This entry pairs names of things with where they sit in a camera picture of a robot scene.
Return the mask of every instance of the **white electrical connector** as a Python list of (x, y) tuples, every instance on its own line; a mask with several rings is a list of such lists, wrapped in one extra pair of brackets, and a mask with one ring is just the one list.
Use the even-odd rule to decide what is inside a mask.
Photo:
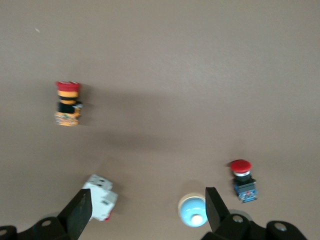
[(96, 174), (91, 175), (83, 185), (82, 189), (91, 191), (92, 215), (90, 220), (94, 218), (105, 221), (109, 218), (118, 198), (118, 194), (111, 191), (112, 186), (112, 182)]

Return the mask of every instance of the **screw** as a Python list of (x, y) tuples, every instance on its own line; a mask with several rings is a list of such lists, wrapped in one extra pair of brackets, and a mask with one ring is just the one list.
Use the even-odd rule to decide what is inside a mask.
[(244, 220), (242, 217), (240, 217), (239, 215), (234, 215), (233, 216), (233, 221), (235, 221), (236, 223), (242, 223)]
[(278, 229), (279, 231), (285, 232), (287, 231), (287, 228), (284, 224), (280, 223), (280, 222), (276, 222), (274, 224), (275, 228)]

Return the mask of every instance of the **white plastic block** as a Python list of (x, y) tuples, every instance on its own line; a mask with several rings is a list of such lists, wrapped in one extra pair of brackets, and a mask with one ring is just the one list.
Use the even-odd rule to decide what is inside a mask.
[(92, 218), (104, 221), (114, 208), (118, 194), (111, 191), (113, 183), (107, 179), (93, 174), (83, 185), (82, 189), (90, 189), (92, 203)]

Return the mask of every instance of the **gray surface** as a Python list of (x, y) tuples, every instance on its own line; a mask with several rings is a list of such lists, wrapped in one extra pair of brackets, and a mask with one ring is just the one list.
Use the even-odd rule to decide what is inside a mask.
[[(0, 225), (61, 210), (95, 173), (119, 194), (80, 239), (197, 240), (177, 203), (215, 186), (319, 239), (320, 1), (0, 1)], [(54, 124), (55, 81), (84, 84)], [(247, 159), (258, 200), (227, 167)]]

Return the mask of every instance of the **yellow band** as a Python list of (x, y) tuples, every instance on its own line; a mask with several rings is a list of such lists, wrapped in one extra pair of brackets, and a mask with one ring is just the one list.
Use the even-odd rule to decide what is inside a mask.
[(60, 100), (60, 103), (73, 105), (73, 104), (76, 104), (76, 101), (75, 100)]
[(58, 91), (58, 95), (65, 98), (77, 98), (79, 93), (77, 91)]

